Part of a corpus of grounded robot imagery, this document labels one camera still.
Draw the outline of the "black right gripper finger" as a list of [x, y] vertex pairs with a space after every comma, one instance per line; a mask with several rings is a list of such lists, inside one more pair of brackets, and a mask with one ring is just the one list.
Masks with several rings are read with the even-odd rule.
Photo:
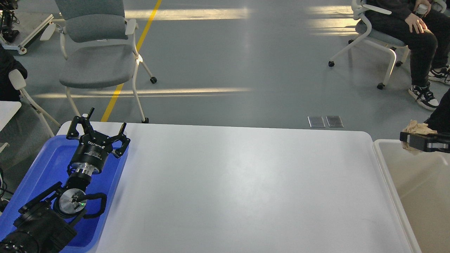
[[410, 147], [424, 152], [450, 152], [450, 140], [446, 136], [409, 136]]
[[417, 136], [421, 138], [425, 138], [426, 140], [432, 142], [450, 142], [449, 133], [431, 133], [431, 134], [418, 134], [418, 133], [410, 133], [410, 132], [400, 132], [400, 141], [408, 142], [409, 136]]

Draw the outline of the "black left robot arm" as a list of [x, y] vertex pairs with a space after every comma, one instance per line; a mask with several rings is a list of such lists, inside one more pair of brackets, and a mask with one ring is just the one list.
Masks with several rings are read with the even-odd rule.
[[127, 158], [123, 123], [115, 136], [75, 116], [50, 138], [1, 215], [2, 253], [88, 251], [99, 239]]

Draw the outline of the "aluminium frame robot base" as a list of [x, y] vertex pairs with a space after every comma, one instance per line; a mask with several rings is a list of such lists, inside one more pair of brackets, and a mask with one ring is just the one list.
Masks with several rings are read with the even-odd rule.
[[17, 0], [1, 0], [0, 8], [1, 45], [19, 55], [26, 54], [27, 46], [52, 24], [52, 14], [23, 12], [18, 10]]

